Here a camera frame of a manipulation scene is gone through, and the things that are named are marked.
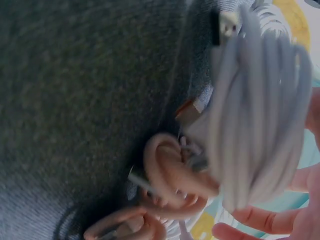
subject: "coiled cable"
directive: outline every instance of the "coiled cable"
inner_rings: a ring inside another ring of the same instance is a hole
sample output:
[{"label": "coiled cable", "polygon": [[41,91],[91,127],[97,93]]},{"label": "coiled cable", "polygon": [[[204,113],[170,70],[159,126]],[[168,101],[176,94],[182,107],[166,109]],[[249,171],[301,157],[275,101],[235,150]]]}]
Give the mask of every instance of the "coiled cable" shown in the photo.
[{"label": "coiled cable", "polygon": [[194,172],[174,136],[153,136],[143,164],[156,194],[142,189],[140,206],[103,218],[84,233],[86,240],[106,239],[105,228],[114,225],[119,226],[112,237],[118,240],[175,240],[179,235],[189,240],[186,230],[219,187],[224,207],[232,212],[266,201],[289,185],[302,150],[311,63],[304,48],[291,45],[285,34],[277,37],[267,30],[261,37],[257,16],[243,7],[240,13],[243,34],[226,43],[209,109],[193,131],[186,131],[194,134],[192,141],[206,139],[199,159],[206,156],[208,170]]},{"label": "coiled cable", "polygon": [[291,28],[281,10],[273,4],[263,3],[252,10],[259,18],[261,34],[274,31],[276,36],[287,35],[292,39]]},{"label": "coiled cable", "polygon": [[312,77],[302,46],[272,31],[261,37],[257,16],[243,7],[240,13],[243,34],[225,46],[206,137],[210,172],[230,212],[269,200],[292,180]]}]

